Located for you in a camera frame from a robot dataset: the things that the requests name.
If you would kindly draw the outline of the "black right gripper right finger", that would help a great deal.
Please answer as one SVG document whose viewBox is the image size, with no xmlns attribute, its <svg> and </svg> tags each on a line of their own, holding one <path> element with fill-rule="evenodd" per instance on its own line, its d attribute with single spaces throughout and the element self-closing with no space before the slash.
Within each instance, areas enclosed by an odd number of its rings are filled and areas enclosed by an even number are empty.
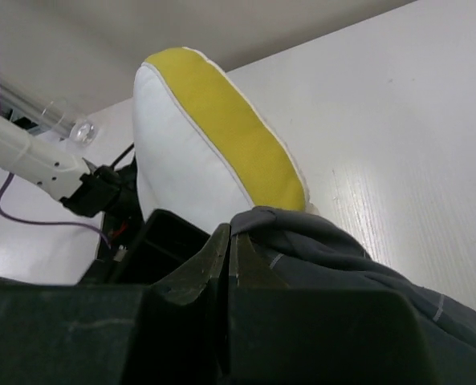
<svg viewBox="0 0 476 385">
<path fill-rule="evenodd" d="M 290 287 L 247 235 L 231 239 L 230 376 L 236 384 L 435 384 L 417 316 L 391 290 Z"/>
</svg>

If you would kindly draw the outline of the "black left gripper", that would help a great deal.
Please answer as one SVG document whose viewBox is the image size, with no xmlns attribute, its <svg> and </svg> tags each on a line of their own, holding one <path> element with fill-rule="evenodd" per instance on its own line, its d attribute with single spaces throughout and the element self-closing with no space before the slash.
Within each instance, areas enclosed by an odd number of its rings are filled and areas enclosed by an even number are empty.
<svg viewBox="0 0 476 385">
<path fill-rule="evenodd" d="M 104 217 L 96 259 L 80 285 L 150 285 L 161 280 L 199 252 L 210 236 L 178 215 L 158 209 L 147 221 Z"/>
</svg>

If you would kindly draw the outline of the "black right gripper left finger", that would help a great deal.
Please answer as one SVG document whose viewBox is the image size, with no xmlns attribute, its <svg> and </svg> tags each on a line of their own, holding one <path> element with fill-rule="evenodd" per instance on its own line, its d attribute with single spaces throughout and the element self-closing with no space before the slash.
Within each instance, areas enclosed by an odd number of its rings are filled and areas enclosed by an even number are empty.
<svg viewBox="0 0 476 385">
<path fill-rule="evenodd" d="M 0 283 L 0 384 L 215 384 L 229 241 L 147 286 Z"/>
</svg>

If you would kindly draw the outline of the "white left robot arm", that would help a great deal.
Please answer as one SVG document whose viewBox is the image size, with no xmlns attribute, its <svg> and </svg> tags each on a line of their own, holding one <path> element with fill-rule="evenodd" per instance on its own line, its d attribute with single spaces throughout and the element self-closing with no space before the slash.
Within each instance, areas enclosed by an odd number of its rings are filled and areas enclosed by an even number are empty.
<svg viewBox="0 0 476 385">
<path fill-rule="evenodd" d="M 208 234 L 163 209 L 144 219 L 136 165 L 94 165 L 0 117 L 0 280 L 152 283 Z"/>
</svg>

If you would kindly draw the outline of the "white pillow with yellow edge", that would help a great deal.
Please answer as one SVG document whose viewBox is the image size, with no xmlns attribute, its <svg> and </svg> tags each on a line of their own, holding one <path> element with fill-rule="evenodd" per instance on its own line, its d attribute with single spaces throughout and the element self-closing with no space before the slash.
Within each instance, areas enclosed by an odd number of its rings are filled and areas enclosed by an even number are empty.
<svg viewBox="0 0 476 385">
<path fill-rule="evenodd" d="M 202 52 L 174 47 L 136 72 L 132 129 L 141 213 L 214 231 L 257 206 L 316 213 L 288 146 Z"/>
</svg>

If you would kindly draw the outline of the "dark grey checked pillowcase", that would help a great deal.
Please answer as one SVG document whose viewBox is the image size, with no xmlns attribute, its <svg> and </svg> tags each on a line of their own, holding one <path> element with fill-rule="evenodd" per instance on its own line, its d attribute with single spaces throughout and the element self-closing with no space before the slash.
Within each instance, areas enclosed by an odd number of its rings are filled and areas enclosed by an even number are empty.
<svg viewBox="0 0 476 385">
<path fill-rule="evenodd" d="M 389 289 L 405 297 L 431 347 L 443 357 L 476 359 L 476 311 L 418 286 L 373 261 L 364 247 L 330 221 L 309 213 L 256 207 L 230 222 L 247 234 L 271 270 L 294 287 Z"/>
</svg>

